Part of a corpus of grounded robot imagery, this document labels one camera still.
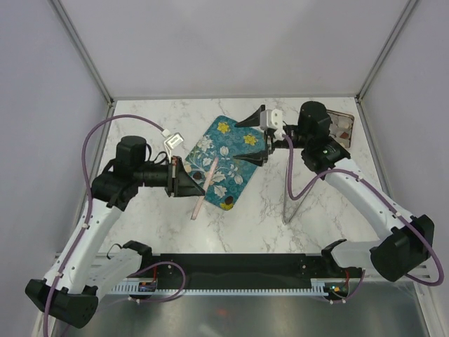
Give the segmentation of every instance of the gray floor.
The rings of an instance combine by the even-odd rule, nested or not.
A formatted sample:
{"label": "gray floor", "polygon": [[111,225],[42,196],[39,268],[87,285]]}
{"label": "gray floor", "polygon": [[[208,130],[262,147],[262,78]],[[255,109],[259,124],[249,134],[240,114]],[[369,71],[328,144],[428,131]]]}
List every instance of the gray floor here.
{"label": "gray floor", "polygon": [[[116,300],[117,296],[104,299]],[[137,306],[128,301],[99,312],[67,336],[298,337],[428,336],[411,284],[364,284],[347,304],[301,297],[185,296]]]}

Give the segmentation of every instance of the dark round spot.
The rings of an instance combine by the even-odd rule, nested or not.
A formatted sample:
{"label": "dark round spot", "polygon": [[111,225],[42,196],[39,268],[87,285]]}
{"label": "dark round spot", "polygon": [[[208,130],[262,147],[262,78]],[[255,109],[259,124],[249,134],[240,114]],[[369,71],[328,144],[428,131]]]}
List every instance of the dark round spot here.
{"label": "dark round spot", "polygon": [[199,179],[201,179],[203,176],[201,175],[201,172],[198,172],[198,171],[197,171],[197,172],[194,173],[193,177],[194,177],[194,179],[199,180]]}
{"label": "dark round spot", "polygon": [[227,198],[224,200],[224,203],[225,203],[226,205],[230,205],[230,204],[232,204],[233,201],[234,201],[234,198],[231,197],[231,196],[229,196],[229,197],[227,197]]}

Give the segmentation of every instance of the white wall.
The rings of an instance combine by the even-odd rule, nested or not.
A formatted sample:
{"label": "white wall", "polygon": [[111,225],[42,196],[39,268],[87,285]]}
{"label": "white wall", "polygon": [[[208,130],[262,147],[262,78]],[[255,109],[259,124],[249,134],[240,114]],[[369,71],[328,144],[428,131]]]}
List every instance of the white wall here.
{"label": "white wall", "polygon": [[70,234],[83,137],[107,109],[46,0],[0,1],[0,34],[0,334],[23,337],[25,286]]}
{"label": "white wall", "polygon": [[[449,277],[449,2],[421,1],[364,105],[394,196],[435,222]],[[449,280],[433,292],[449,317]]]}
{"label": "white wall", "polygon": [[407,0],[61,0],[114,97],[356,94]]}

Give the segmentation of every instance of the white marble tabletop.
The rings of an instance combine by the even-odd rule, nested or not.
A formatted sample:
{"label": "white marble tabletop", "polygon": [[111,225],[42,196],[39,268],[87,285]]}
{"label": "white marble tabletop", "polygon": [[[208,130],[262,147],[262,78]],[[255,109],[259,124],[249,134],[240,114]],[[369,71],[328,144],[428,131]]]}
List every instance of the white marble tabletop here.
{"label": "white marble tabletop", "polygon": [[[115,115],[136,114],[180,132],[185,141],[173,154],[185,158],[221,114],[240,121],[265,104],[269,109],[283,110],[284,121],[295,124],[301,104],[308,100],[354,115],[351,157],[379,185],[353,98],[126,100],[118,101]],[[115,157],[116,144],[126,135],[146,138],[153,153],[163,150],[163,137],[154,127],[134,119],[120,119],[112,122],[101,167]],[[300,152],[295,151],[295,194],[314,177],[302,163]],[[204,202],[196,220],[190,220],[196,197],[169,198],[162,188],[141,188],[107,235],[100,252],[108,251],[113,243],[136,240],[151,246],[154,253],[319,253],[341,238],[377,239],[363,216],[323,181],[309,193],[291,223],[284,225],[281,214],[287,157],[287,150],[276,150],[268,163],[256,170],[232,210],[223,211]]]}

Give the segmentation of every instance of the blue floral cloth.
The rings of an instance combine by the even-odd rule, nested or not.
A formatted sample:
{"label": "blue floral cloth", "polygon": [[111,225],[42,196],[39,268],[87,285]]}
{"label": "blue floral cloth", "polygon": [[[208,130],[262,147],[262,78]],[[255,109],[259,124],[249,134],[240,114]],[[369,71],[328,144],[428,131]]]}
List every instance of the blue floral cloth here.
{"label": "blue floral cloth", "polygon": [[236,121],[226,116],[217,117],[185,159],[186,171],[203,186],[210,165],[218,157],[206,200],[226,211],[235,205],[257,168],[232,156],[264,149],[261,132],[253,128],[236,128],[235,124]]}

